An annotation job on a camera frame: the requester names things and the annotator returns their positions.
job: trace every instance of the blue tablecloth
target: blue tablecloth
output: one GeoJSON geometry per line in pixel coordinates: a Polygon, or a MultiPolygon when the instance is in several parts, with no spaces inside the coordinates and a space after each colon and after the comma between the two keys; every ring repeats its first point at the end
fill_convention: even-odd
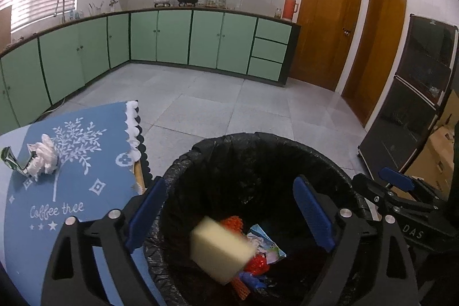
{"type": "MultiPolygon", "coordinates": [[[[49,118],[0,137],[0,149],[11,146],[20,162],[28,159],[27,143],[40,142],[42,134],[60,149],[58,171],[37,181],[0,164],[0,260],[31,306],[40,305],[48,259],[65,219],[102,218],[137,194],[127,127],[126,103],[115,103],[49,118]]],[[[102,249],[94,249],[109,301],[121,306],[102,249]]],[[[132,257],[164,304],[148,275],[142,248],[132,257]]]]}

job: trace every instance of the bottle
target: bottle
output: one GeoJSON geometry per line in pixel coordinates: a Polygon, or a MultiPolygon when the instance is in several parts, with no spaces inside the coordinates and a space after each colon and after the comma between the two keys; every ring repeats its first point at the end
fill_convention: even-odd
{"type": "Polygon", "coordinates": [[[292,20],[293,14],[298,12],[298,3],[296,0],[285,0],[283,19],[292,20]]]}

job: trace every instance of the drawer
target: drawer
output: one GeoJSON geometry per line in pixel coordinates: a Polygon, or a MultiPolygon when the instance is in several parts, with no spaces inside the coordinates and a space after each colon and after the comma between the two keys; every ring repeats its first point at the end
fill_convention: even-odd
{"type": "Polygon", "coordinates": [[[267,80],[278,81],[281,73],[282,64],[274,61],[251,58],[249,65],[249,75],[266,78],[267,80]]]}
{"type": "Polygon", "coordinates": [[[256,35],[260,38],[288,44],[290,39],[291,26],[277,21],[258,19],[256,35]]]}
{"type": "Polygon", "coordinates": [[[255,42],[253,43],[252,56],[283,63],[285,51],[287,51],[286,44],[280,44],[277,42],[266,41],[265,39],[255,38],[255,42]]]}

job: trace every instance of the black garbage bag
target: black garbage bag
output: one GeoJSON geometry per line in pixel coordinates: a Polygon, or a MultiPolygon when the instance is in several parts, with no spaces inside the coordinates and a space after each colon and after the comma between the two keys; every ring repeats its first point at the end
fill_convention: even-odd
{"type": "Polygon", "coordinates": [[[228,135],[203,140],[175,160],[164,174],[168,198],[144,243],[150,275],[167,305],[299,306],[327,258],[293,198],[293,180],[300,174],[338,208],[371,219],[343,170],[289,139],[265,133],[228,135]],[[286,252],[287,258],[267,272],[276,284],[268,296],[252,293],[241,301],[230,284],[215,282],[190,259],[190,232],[204,216],[216,221],[239,216],[244,233],[258,223],[286,252]]]}

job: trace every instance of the sponge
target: sponge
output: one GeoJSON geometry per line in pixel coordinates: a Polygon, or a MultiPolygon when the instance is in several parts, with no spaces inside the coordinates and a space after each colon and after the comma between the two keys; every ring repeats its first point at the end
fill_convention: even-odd
{"type": "Polygon", "coordinates": [[[255,255],[244,239],[205,217],[191,232],[191,259],[214,280],[228,283],[255,255]]]}

